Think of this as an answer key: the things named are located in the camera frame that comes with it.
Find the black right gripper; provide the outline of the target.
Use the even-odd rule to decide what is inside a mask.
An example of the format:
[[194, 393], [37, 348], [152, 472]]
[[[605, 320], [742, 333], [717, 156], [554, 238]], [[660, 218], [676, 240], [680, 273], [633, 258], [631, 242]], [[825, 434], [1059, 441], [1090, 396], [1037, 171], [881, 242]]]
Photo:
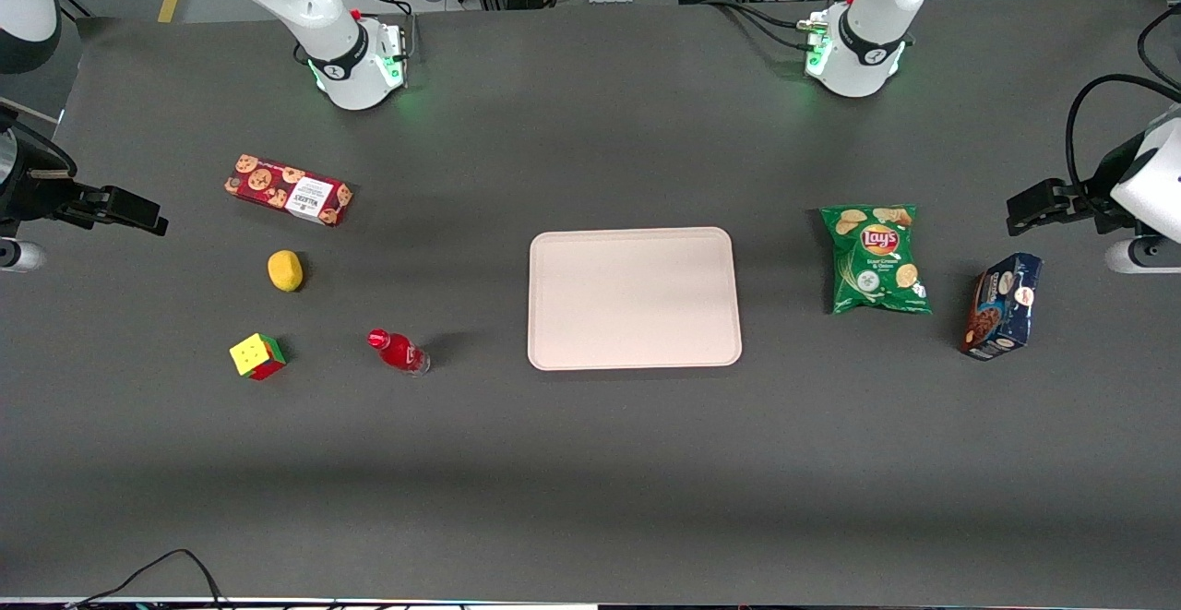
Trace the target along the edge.
[[118, 224], [155, 236], [167, 235], [169, 222], [151, 199], [118, 186], [80, 185], [58, 156], [43, 150], [19, 150], [4, 181], [4, 227], [51, 218], [81, 229]]

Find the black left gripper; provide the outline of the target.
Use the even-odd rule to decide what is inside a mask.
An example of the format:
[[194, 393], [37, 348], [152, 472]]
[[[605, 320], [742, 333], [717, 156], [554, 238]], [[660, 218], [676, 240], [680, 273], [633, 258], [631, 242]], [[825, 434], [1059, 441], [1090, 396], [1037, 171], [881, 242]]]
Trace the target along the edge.
[[1111, 234], [1123, 227], [1138, 227], [1138, 218], [1114, 199], [1113, 189], [1138, 159], [1140, 139], [1128, 139], [1105, 152], [1089, 190], [1068, 185], [1061, 178], [1046, 178], [1007, 199], [1009, 236], [1053, 223], [1091, 221], [1097, 234]]

